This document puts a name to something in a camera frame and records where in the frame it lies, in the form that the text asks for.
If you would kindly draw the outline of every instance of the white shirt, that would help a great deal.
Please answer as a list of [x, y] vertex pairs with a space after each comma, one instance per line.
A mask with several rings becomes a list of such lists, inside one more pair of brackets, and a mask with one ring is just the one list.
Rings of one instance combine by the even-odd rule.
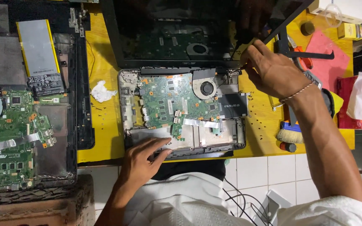
[[[124, 224], [129, 226], [253, 226], [228, 214], [223, 182], [201, 172], [165, 181], [149, 180], [129, 201]], [[362, 226], [362, 202], [336, 196], [277, 212], [278, 226]]]

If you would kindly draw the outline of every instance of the white sleeve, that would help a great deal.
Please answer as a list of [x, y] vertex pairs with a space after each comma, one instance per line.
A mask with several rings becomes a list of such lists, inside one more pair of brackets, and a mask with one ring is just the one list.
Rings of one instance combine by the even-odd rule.
[[278, 226], [362, 226], [362, 202], [334, 196], [281, 208]]

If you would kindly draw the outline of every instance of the left hand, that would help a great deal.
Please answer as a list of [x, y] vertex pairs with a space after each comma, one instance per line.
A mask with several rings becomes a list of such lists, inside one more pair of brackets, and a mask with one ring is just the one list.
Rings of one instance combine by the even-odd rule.
[[164, 149], [153, 162], [150, 162], [148, 157], [170, 141], [171, 138], [152, 137], [128, 149], [117, 182], [136, 192], [157, 173], [173, 150]]

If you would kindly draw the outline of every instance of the yellow box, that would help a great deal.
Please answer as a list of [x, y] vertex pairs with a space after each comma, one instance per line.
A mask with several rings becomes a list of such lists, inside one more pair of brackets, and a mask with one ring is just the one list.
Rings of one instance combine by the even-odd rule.
[[362, 39], [362, 26], [358, 24], [342, 23], [337, 28], [337, 36], [343, 40]]

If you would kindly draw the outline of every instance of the tile floor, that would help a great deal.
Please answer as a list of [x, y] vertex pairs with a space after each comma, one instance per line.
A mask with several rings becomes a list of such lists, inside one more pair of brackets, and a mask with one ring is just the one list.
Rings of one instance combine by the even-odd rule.
[[[94, 181], [94, 201], [96, 219], [100, 215], [110, 195], [114, 182], [118, 177], [119, 167], [100, 167], [79, 169], [78, 174], [91, 174]], [[226, 166], [226, 179], [243, 194], [254, 196], [261, 203], [266, 193], [272, 189], [293, 205], [307, 203], [319, 199], [317, 189], [309, 173], [306, 154], [284, 155], [274, 157], [255, 157], [231, 159]], [[225, 182], [224, 188], [231, 196], [237, 191]], [[243, 206], [241, 197], [236, 199]], [[253, 198], [246, 197], [246, 213], [254, 215], [250, 203], [259, 207]], [[230, 211], [234, 215], [241, 214], [237, 205], [228, 201]]]

